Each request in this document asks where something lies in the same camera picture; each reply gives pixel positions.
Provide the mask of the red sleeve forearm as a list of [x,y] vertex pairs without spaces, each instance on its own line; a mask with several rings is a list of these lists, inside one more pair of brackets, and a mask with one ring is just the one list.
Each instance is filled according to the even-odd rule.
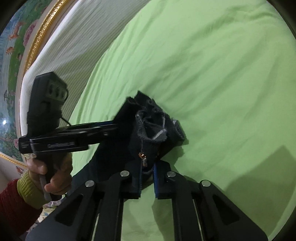
[[28,171],[11,181],[1,193],[1,240],[18,240],[35,223],[46,203],[43,191]]

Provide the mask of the left hand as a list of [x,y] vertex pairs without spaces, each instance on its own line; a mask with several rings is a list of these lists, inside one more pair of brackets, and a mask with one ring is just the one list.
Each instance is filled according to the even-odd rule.
[[[71,189],[71,172],[73,170],[71,153],[67,153],[59,164],[51,163],[50,168],[52,167],[53,170],[37,158],[29,158],[27,166],[29,177],[39,190],[46,191],[49,194],[63,195]],[[40,177],[45,177],[48,171],[50,171],[50,180],[46,180],[46,183],[42,184]]]

